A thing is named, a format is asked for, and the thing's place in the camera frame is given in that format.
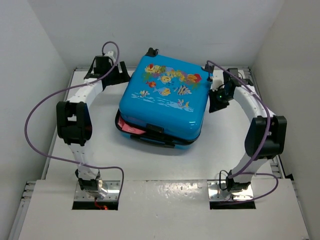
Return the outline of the coral pink patterned cloth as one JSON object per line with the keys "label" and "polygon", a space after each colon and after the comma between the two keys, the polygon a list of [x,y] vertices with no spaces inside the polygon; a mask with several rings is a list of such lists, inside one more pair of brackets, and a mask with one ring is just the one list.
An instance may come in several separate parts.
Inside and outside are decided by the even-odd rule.
{"label": "coral pink patterned cloth", "polygon": [[126,133],[137,134],[137,135],[142,135],[142,134],[146,133],[144,130],[135,128],[135,127],[130,126],[129,124],[125,123],[125,121],[121,117],[118,119],[117,124],[120,127],[120,129]]}

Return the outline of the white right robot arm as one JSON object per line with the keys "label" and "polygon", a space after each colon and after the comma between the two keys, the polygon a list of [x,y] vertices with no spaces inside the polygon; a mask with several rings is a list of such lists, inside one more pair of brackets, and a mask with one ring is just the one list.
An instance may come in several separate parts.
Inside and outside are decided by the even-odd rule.
{"label": "white right robot arm", "polygon": [[223,191],[246,190],[253,176],[270,159],[284,151],[287,119],[273,113],[256,93],[253,82],[242,78],[236,68],[223,72],[223,78],[209,77],[212,87],[209,112],[225,109],[235,100],[246,114],[250,126],[244,140],[245,153],[225,178]]}

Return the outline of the aluminium table frame rail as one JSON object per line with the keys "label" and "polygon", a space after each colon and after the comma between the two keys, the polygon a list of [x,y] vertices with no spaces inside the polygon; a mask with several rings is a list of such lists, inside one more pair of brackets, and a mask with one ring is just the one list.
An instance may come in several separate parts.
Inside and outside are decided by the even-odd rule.
{"label": "aluminium table frame rail", "polygon": [[20,198],[19,206],[12,224],[9,240],[18,240],[31,202],[35,181],[27,181]]}

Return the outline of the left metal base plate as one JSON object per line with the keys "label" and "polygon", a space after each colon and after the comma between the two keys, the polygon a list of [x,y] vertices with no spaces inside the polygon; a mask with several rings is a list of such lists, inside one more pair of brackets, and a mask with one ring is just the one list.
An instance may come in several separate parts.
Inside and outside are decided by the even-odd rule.
{"label": "left metal base plate", "polygon": [[73,200],[76,202],[93,202],[97,198],[101,202],[114,202],[119,198],[120,186],[120,181],[99,180],[97,190],[81,190],[80,184],[77,183]]}

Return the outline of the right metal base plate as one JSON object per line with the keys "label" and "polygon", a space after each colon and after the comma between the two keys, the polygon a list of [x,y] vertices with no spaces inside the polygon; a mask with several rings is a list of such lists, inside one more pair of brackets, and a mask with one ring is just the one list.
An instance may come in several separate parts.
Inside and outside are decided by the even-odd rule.
{"label": "right metal base plate", "polygon": [[240,202],[248,201],[254,198],[251,184],[247,188],[228,191],[226,181],[214,179],[207,181],[208,197],[210,202]]}

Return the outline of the blue suitcase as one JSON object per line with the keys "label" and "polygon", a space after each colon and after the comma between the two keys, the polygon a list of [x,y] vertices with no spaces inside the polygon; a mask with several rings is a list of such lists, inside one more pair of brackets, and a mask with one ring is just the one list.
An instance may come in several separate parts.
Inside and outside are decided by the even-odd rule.
{"label": "blue suitcase", "polygon": [[[119,102],[116,128],[127,138],[163,148],[189,148],[200,136],[213,68],[170,58],[149,48]],[[144,134],[128,133],[119,118]]]}

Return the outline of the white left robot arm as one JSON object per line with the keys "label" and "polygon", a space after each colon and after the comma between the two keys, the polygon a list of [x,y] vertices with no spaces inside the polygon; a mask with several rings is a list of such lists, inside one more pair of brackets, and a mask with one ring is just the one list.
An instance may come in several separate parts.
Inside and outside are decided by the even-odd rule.
{"label": "white left robot arm", "polygon": [[103,186],[99,169],[90,163],[93,159],[90,143],[93,127],[89,108],[106,87],[130,80],[125,62],[115,61],[113,56],[96,56],[84,77],[84,85],[56,105],[57,134],[68,145],[77,163],[75,175],[80,189],[95,199],[104,198],[107,189]]}

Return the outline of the metal base plate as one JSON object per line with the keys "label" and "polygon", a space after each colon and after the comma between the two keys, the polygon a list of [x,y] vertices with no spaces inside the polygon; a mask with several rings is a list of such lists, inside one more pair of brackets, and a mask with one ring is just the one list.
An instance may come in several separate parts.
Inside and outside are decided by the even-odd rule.
{"label": "metal base plate", "polygon": [[240,202],[248,201],[254,198],[251,184],[247,188],[228,191],[226,181],[214,179],[207,181],[208,197],[210,202]]}
{"label": "metal base plate", "polygon": [[120,181],[99,180],[97,190],[81,190],[80,184],[77,183],[73,200],[76,202],[93,202],[97,198],[101,202],[114,202],[119,198],[120,186]]}

